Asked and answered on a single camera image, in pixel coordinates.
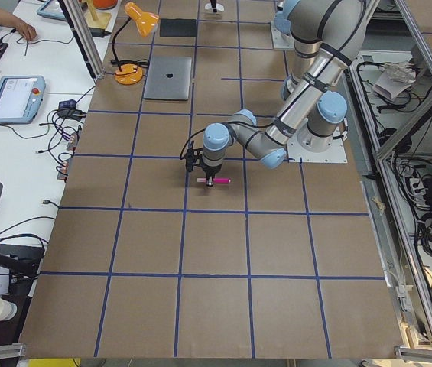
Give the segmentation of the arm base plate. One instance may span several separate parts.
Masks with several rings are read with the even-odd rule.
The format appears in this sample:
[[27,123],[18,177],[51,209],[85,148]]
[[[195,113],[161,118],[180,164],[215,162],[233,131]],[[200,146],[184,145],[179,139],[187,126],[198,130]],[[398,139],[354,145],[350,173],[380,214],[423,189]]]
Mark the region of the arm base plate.
[[273,20],[271,25],[271,38],[275,50],[292,50],[294,39],[291,36],[291,23],[287,19]]
[[344,140],[338,127],[332,136],[319,138],[304,126],[287,143],[288,160],[294,163],[347,164]]

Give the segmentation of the person's hand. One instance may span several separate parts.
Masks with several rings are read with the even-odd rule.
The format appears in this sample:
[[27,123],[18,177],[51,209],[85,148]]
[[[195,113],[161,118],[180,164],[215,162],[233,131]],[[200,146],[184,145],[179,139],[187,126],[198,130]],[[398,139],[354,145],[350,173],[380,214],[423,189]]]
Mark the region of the person's hand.
[[34,41],[37,38],[35,27],[19,20],[12,26],[26,41]]

